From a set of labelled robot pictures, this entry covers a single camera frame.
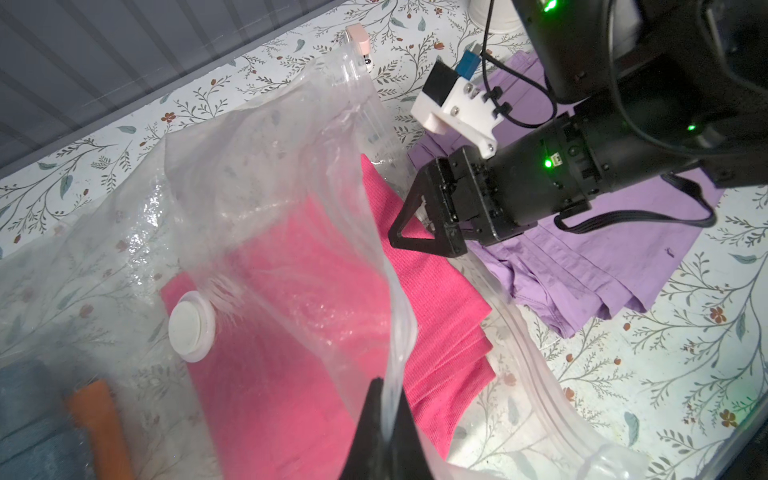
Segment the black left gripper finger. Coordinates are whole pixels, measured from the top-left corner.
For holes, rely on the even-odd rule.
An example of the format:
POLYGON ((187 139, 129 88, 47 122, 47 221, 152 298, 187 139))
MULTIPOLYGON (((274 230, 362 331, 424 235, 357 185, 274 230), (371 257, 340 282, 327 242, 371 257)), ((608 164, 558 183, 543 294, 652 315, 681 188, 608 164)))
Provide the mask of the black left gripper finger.
POLYGON ((347 460, 339 476, 348 479, 432 480, 418 430, 405 392, 400 394, 392 436, 382 433, 380 377, 370 382, 347 460))

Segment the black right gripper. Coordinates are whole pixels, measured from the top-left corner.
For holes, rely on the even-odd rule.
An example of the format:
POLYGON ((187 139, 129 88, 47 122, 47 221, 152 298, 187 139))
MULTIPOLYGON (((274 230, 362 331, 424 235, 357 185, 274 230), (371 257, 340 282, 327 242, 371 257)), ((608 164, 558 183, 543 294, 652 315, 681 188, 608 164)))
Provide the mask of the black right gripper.
POLYGON ((388 232, 390 245, 445 258, 465 239, 499 243, 538 221, 589 209, 603 193, 577 115, 564 113, 490 159, 474 145, 421 167, 388 232))

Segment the pink trousers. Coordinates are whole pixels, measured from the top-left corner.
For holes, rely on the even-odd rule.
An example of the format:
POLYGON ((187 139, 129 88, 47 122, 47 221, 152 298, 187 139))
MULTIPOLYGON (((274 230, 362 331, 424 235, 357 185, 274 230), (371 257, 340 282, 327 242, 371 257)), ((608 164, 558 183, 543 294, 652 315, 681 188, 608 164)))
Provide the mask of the pink trousers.
MULTIPOLYGON (((245 304, 216 314, 208 355, 189 366, 227 479, 335 479, 396 321, 380 264, 357 253, 317 201, 293 208, 226 258, 245 304)), ((418 324, 404 388, 416 425, 446 456, 457 424, 494 379, 490 308, 447 260, 380 251, 418 324)))

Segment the purple trousers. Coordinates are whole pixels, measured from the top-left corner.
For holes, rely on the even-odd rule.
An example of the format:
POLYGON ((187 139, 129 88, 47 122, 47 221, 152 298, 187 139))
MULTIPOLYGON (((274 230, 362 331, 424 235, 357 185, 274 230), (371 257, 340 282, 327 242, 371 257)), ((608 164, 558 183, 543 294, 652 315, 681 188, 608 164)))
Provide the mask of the purple trousers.
MULTIPOLYGON (((532 86, 504 72, 489 80, 492 87, 501 86, 514 116, 541 121, 551 113, 550 103, 532 86)), ((418 168, 464 145, 471 143, 454 130, 426 132, 408 156, 418 168)), ((634 209, 681 219, 708 216, 695 200, 658 177, 590 203, 590 211, 568 223, 634 209)), ((640 313, 650 309, 701 232, 679 224, 637 222, 579 235, 560 231, 552 218, 501 244, 468 242, 468 248, 518 304, 530 307, 563 338, 573 337, 592 317, 611 319, 624 307, 640 313)))

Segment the clear plastic vacuum bag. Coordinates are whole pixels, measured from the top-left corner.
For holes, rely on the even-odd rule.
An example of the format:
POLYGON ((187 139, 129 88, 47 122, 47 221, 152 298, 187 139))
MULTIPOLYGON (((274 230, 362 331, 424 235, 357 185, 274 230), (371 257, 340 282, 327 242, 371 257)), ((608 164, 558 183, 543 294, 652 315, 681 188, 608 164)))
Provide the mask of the clear plastic vacuum bag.
POLYGON ((4 259, 2 477, 474 478, 490 309, 390 246, 385 131, 339 48, 4 259))

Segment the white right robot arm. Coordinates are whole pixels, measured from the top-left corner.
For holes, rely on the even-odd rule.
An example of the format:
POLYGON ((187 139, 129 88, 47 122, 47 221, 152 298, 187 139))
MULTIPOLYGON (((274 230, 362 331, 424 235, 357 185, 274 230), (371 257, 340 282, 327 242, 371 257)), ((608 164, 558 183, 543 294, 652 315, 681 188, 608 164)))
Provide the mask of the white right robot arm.
POLYGON ((447 258, 544 218, 571 234, 668 216, 619 210, 572 224, 592 201, 660 177, 698 203, 702 170, 719 189, 767 181, 767 5, 763 1, 518 1, 545 79, 543 121, 500 147, 512 106, 437 62, 412 109, 428 131, 467 145, 422 166, 388 238, 447 258))

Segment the white vacuum bag valve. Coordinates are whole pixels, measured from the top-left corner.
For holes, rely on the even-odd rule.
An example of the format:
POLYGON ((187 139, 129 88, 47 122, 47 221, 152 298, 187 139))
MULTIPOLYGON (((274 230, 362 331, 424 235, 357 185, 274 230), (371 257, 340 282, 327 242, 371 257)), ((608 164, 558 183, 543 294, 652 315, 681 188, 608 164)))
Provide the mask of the white vacuum bag valve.
POLYGON ((172 309, 168 336, 173 351, 187 363, 197 363, 210 352, 216 334, 216 312, 200 292, 185 293, 172 309))

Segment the small pink stapler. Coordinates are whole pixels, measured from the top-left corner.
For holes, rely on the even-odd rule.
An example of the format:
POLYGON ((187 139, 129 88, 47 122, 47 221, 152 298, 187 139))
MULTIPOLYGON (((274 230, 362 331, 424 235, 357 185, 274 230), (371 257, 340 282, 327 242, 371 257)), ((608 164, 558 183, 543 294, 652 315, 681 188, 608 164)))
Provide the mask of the small pink stapler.
POLYGON ((368 32, 361 23, 349 25, 345 28, 345 35, 348 43, 353 43, 358 48, 365 67, 369 73, 372 72, 372 60, 371 60, 371 40, 368 32))

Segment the cream metal pencil bucket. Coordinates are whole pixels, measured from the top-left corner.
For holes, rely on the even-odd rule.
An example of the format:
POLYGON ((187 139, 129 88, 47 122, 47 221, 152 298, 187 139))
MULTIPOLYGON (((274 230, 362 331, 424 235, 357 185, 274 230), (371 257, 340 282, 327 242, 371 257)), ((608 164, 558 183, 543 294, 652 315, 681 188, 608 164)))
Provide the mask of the cream metal pencil bucket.
POLYGON ((513 33, 523 28, 511 0, 470 0, 468 15, 481 29, 485 29, 487 22, 490 22, 489 32, 493 34, 513 33))

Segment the orange folded garment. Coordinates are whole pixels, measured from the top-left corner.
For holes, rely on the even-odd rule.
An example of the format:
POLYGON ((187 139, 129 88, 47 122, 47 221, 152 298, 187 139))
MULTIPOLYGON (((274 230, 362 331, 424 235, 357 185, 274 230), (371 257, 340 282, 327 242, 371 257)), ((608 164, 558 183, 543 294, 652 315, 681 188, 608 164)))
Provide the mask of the orange folded garment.
POLYGON ((112 393, 104 380, 77 390, 66 405, 75 424, 84 428, 97 479, 135 479, 129 449, 112 393))

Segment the blue folded jeans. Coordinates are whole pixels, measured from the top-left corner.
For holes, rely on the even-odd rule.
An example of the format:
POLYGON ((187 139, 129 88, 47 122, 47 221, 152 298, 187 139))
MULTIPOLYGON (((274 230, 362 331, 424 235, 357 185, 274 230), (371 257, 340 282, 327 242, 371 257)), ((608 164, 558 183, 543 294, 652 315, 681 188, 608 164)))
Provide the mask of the blue folded jeans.
POLYGON ((87 432, 75 425, 50 370, 38 360, 1 369, 1 477, 96 477, 87 432))

